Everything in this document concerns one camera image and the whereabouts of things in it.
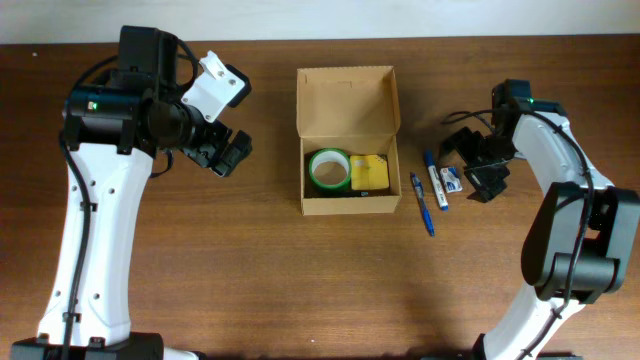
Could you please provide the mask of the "blue white marker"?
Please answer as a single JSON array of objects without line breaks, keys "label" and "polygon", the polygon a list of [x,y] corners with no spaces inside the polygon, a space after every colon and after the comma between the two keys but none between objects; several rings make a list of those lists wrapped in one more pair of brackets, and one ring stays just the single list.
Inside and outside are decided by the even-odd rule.
[{"label": "blue white marker", "polygon": [[429,173],[429,177],[432,183],[434,194],[437,199],[438,206],[442,211],[447,211],[449,209],[449,204],[446,199],[446,195],[442,187],[441,181],[439,179],[435,160],[431,151],[424,152],[424,162]]}]

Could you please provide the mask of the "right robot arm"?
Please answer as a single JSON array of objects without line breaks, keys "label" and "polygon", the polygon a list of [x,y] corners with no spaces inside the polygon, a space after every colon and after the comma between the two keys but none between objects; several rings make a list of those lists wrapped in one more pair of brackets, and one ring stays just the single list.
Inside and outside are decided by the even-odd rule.
[{"label": "right robot arm", "polygon": [[443,124],[480,120],[488,135],[463,127],[441,155],[458,153],[474,197],[493,200],[506,188],[507,164],[531,167],[544,199],[521,251],[524,283],[500,322],[476,340],[475,359],[538,359],[573,315],[623,284],[639,225],[639,195],[615,186],[588,159],[555,101],[536,99],[526,80],[492,90],[486,110],[457,111]]}]

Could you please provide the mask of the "yellow sticky note pad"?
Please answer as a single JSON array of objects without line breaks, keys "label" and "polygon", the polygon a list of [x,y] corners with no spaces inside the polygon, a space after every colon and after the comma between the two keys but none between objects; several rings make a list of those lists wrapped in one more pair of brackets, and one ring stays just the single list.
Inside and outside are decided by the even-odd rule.
[{"label": "yellow sticky note pad", "polygon": [[381,155],[351,155],[351,187],[355,191],[389,187],[388,163]]}]

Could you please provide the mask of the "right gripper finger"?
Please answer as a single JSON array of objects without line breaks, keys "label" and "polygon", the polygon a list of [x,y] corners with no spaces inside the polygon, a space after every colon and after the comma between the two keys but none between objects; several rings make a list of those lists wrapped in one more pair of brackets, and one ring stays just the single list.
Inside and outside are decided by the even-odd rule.
[{"label": "right gripper finger", "polygon": [[491,165],[465,168],[464,175],[474,189],[469,199],[487,203],[507,188],[505,179],[510,175],[510,171],[504,165]]},{"label": "right gripper finger", "polygon": [[439,159],[444,160],[453,152],[457,152],[465,163],[477,162],[482,142],[483,135],[479,131],[463,127],[441,143]]}]

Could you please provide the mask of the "blue white staples box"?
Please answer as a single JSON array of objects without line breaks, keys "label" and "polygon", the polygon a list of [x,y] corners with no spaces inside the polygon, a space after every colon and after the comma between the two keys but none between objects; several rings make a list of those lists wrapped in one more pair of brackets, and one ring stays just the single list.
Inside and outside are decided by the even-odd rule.
[{"label": "blue white staples box", "polygon": [[447,193],[456,193],[463,190],[460,177],[455,167],[442,167],[440,177]]}]

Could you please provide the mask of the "green tape roll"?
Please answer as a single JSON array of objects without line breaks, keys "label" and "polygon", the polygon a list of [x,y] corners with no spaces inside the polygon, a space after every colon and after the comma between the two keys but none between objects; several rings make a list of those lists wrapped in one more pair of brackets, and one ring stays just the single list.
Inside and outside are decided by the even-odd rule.
[{"label": "green tape roll", "polygon": [[313,154],[308,165],[313,187],[322,193],[337,194],[350,189],[351,163],[340,149],[325,148]]}]

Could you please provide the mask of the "blue ballpoint pen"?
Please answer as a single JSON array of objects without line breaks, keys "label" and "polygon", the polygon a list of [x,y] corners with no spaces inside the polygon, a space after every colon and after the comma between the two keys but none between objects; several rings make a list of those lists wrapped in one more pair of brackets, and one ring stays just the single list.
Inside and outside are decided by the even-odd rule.
[{"label": "blue ballpoint pen", "polygon": [[422,220],[423,220],[423,222],[425,224],[426,230],[427,230],[428,234],[431,237],[434,237],[435,236],[435,227],[434,227],[433,221],[431,219],[429,210],[428,210],[428,208],[426,206],[426,203],[425,203],[424,189],[423,189],[423,186],[422,186],[422,182],[420,181],[418,176],[413,172],[410,173],[410,179],[411,179],[412,187],[413,187],[415,195],[416,195],[417,202],[418,202],[419,207],[420,207],[421,217],[422,217]]}]

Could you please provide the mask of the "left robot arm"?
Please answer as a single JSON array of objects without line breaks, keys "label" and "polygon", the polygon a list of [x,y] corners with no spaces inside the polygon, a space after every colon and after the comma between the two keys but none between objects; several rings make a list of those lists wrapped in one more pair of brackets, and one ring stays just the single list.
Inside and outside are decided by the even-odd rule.
[{"label": "left robot arm", "polygon": [[252,150],[219,117],[251,92],[249,78],[176,35],[125,26],[118,51],[87,69],[63,107],[59,145],[68,197],[56,277],[34,337],[14,359],[193,359],[157,333],[135,332],[128,283],[136,220],[158,154],[182,153],[220,177]]}]

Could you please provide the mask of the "red black stapler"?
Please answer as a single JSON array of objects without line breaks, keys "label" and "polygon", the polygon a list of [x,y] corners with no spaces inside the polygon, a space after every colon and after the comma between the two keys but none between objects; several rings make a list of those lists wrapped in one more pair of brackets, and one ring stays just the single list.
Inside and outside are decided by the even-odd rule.
[{"label": "red black stapler", "polygon": [[346,190],[346,191],[312,191],[310,198],[362,198],[362,197],[380,197],[393,195],[390,189],[380,190]]}]

